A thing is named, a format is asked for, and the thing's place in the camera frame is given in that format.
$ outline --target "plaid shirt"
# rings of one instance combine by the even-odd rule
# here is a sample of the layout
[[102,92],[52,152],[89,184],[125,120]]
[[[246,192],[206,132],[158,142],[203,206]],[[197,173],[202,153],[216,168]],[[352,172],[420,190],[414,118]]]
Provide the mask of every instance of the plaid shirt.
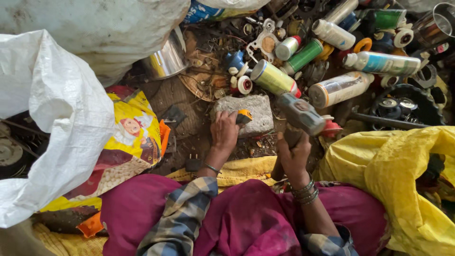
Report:
[[[210,199],[217,196],[217,179],[200,177],[169,194],[163,216],[140,243],[137,256],[191,256]],[[318,256],[358,256],[349,230],[341,237],[298,232],[301,245]]]

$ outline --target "hand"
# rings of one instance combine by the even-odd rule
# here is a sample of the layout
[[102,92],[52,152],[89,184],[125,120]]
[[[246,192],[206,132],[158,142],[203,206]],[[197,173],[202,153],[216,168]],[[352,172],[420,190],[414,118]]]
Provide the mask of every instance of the hand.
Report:
[[306,170],[308,156],[311,151],[308,134],[303,132],[299,142],[291,150],[289,150],[289,145],[284,140],[283,133],[278,133],[277,138],[278,157],[292,188],[296,190],[304,188],[310,182],[309,174]]
[[213,138],[212,149],[227,154],[228,157],[235,148],[238,131],[241,128],[240,125],[235,124],[236,118],[237,111],[231,114],[228,111],[217,111],[215,122],[210,126]]

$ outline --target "black plug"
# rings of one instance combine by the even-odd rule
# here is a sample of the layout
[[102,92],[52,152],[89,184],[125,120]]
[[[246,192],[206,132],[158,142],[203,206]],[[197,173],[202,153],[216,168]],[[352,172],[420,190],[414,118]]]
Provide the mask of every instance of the black plug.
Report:
[[197,159],[197,154],[196,154],[196,158],[192,159],[191,154],[190,154],[190,158],[185,160],[185,170],[187,172],[197,172],[201,166],[202,166],[202,160]]

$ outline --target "magenta pants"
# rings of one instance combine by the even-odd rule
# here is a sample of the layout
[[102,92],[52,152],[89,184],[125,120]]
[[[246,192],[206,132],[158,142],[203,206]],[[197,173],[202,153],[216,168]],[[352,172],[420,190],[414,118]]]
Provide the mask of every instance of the magenta pants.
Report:
[[[103,254],[135,255],[161,218],[166,195],[180,186],[163,176],[143,174],[103,194],[101,221],[109,233]],[[385,247],[386,213],[377,199],[349,184],[317,182],[316,186],[332,220],[351,232],[359,255],[376,255]],[[250,179],[211,201],[193,254],[309,255],[298,242],[299,227],[303,227],[302,213],[290,193],[276,194],[262,181]]]

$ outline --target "wooden hammer handle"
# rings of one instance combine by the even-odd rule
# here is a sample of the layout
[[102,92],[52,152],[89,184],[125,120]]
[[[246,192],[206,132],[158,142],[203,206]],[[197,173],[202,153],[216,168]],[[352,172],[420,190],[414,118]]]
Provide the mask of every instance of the wooden hammer handle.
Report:
[[[300,140],[302,136],[303,130],[300,128],[295,128],[294,126],[290,125],[289,123],[286,124],[286,130],[284,131],[284,140],[289,145],[289,148],[295,147],[297,142]],[[281,165],[281,160],[277,157],[277,161],[275,162],[275,166],[273,167],[272,173],[270,175],[272,179],[276,181],[280,181],[283,179],[284,176],[284,169],[283,165]]]

